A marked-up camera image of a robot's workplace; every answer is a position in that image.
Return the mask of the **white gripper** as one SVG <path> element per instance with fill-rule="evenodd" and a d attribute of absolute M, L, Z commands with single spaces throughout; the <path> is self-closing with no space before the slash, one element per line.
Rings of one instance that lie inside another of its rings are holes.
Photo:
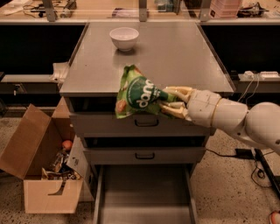
<path fill-rule="evenodd" d="M 163 113 L 209 128 L 214 111 L 221 100 L 219 94 L 208 90 L 195 90 L 192 87 L 166 87 L 168 102 L 159 106 Z"/>

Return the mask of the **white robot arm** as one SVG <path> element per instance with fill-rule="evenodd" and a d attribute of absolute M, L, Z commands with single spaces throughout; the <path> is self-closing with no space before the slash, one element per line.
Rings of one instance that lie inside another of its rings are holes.
<path fill-rule="evenodd" d="M 185 106 L 160 102 L 162 111 L 196 125 L 224 131 L 249 146 L 272 149 L 280 154 L 280 107 L 261 102 L 252 108 L 209 90 L 166 87 L 164 92 L 178 97 Z"/>

